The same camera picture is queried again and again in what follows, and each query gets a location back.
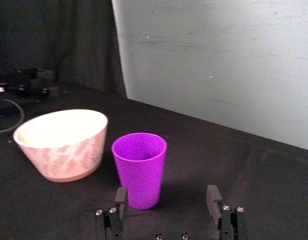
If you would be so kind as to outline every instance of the pink floral pattern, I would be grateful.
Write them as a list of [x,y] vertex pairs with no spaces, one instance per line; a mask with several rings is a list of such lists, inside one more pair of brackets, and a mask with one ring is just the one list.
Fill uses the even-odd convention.
[[90,170],[100,162],[105,132],[74,145],[35,149],[25,147],[24,153],[36,168],[49,178],[67,178]]
[[45,163],[48,163],[51,160],[50,152],[51,152],[50,148],[45,148],[42,151],[42,159],[45,161]]
[[61,148],[57,149],[57,152],[58,153],[65,153],[69,147],[70,146],[62,146]]
[[68,160],[69,157],[70,157],[69,155],[59,155],[57,157],[56,161],[53,163],[53,165],[49,169],[53,173],[54,176],[57,176],[60,173],[60,168]]
[[72,158],[67,164],[66,164],[66,173],[71,173],[75,166],[76,166],[77,162],[74,160],[74,158]]
[[78,155],[81,155],[89,143],[90,143],[90,139],[86,139],[82,141],[75,151],[75,156],[77,157]]

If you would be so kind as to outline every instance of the cup rim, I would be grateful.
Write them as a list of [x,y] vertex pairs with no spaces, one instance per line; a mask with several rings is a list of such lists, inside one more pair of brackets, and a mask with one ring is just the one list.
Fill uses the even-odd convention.
[[[47,144],[47,145],[33,145],[33,144],[28,144],[28,143],[25,143],[21,140],[19,140],[17,134],[19,133],[19,131],[24,128],[24,126],[30,124],[31,122],[34,122],[34,121],[37,121],[37,119],[39,118],[43,118],[47,115],[52,115],[52,114],[56,114],[56,113],[60,113],[60,112],[67,112],[67,111],[90,111],[90,112],[95,112],[95,113],[98,113],[100,114],[102,117],[104,117],[104,125],[102,128],[99,129],[98,132],[94,132],[91,136],[88,136],[88,137],[85,137],[84,139],[80,140],[80,141],[73,141],[73,142],[68,142],[68,143],[65,143],[65,144],[62,144],[62,145],[53,145],[53,144]],[[61,147],[64,147],[64,146],[70,146],[70,145],[74,145],[74,144],[79,144],[81,143],[82,141],[85,141],[86,139],[90,139],[92,137],[94,137],[95,135],[99,134],[101,131],[103,131],[107,125],[109,123],[109,119],[106,117],[105,114],[99,112],[99,111],[95,111],[95,110],[90,110],[90,109],[67,109],[67,110],[60,110],[60,111],[53,111],[53,112],[49,112],[49,113],[46,113],[46,114],[43,114],[43,115],[39,115],[37,117],[34,117],[26,122],[24,122],[23,124],[21,124],[13,133],[13,139],[14,141],[20,145],[20,146],[23,146],[23,147],[27,147],[27,148],[34,148],[34,149],[57,149],[57,148],[61,148]]]
[[[119,140],[121,140],[122,138],[126,138],[128,136],[131,136],[131,135],[139,135],[139,134],[146,134],[146,135],[152,135],[152,136],[158,137],[163,142],[163,145],[164,145],[163,146],[163,150],[158,155],[156,155],[154,157],[151,157],[151,158],[148,158],[148,159],[144,159],[144,160],[130,160],[130,159],[127,159],[127,158],[119,156],[115,152],[114,148],[115,148],[115,145],[117,144],[117,142]],[[129,133],[129,134],[123,135],[123,136],[119,137],[118,139],[116,139],[114,141],[114,143],[112,144],[112,146],[111,146],[111,150],[112,150],[113,155],[115,157],[120,158],[120,159],[122,159],[124,161],[127,161],[127,162],[147,162],[147,161],[151,161],[151,160],[156,159],[156,158],[162,156],[163,154],[165,154],[167,148],[168,148],[168,143],[166,142],[166,140],[163,137],[161,137],[161,136],[159,136],[157,134],[154,134],[154,133],[149,133],[149,132],[134,132],[134,133]]]

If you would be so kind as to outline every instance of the black curtain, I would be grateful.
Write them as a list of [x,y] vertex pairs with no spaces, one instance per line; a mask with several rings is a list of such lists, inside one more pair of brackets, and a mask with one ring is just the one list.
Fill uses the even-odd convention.
[[126,97],[111,0],[0,0],[0,72],[36,67]]

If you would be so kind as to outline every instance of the wall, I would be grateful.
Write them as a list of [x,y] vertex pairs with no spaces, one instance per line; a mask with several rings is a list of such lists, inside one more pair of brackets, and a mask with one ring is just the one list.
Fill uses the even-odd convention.
[[308,0],[113,0],[129,98],[308,149]]

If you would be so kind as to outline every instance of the bowl base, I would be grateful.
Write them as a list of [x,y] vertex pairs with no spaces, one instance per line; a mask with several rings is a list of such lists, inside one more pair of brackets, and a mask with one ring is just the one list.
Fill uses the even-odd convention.
[[44,176],[44,178],[46,178],[47,180],[50,180],[52,182],[57,182],[57,183],[66,183],[66,182],[72,182],[72,181],[76,181],[82,178],[85,178],[86,176],[90,175],[91,173],[93,173],[96,169],[99,168],[100,164],[96,165],[95,167],[93,167],[92,169],[83,172],[79,175],[76,176],[71,176],[71,177],[65,177],[65,178],[53,178],[53,177],[48,177],[48,176]]

